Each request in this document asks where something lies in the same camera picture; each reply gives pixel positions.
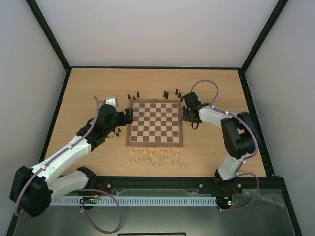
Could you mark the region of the wooden chess board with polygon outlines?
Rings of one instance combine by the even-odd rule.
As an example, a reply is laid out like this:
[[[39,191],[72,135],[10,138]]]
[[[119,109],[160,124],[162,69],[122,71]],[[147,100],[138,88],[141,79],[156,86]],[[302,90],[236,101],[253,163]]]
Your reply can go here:
[[[182,106],[179,100],[131,100],[133,123],[127,126],[128,147],[182,148]]]

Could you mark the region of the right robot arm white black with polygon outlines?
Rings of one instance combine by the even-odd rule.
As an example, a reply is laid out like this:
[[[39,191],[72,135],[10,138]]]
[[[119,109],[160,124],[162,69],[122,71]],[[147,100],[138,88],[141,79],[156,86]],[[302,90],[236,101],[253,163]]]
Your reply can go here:
[[[232,113],[216,108],[210,103],[202,104],[195,92],[184,95],[182,120],[192,124],[203,122],[222,130],[227,155],[215,171],[210,184],[217,193],[228,192],[237,186],[239,169],[247,159],[259,151],[259,138],[251,116],[247,112]]]

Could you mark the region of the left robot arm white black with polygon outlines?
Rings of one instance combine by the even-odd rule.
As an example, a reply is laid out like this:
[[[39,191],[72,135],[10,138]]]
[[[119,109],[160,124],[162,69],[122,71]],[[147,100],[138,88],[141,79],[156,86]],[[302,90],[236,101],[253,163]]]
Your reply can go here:
[[[133,109],[118,112],[114,105],[98,106],[98,113],[79,129],[72,140],[48,159],[31,168],[20,167],[14,176],[9,198],[31,217],[41,215],[50,203],[72,191],[91,184],[94,173],[87,168],[60,176],[80,158],[105,142],[117,127],[133,122]]]

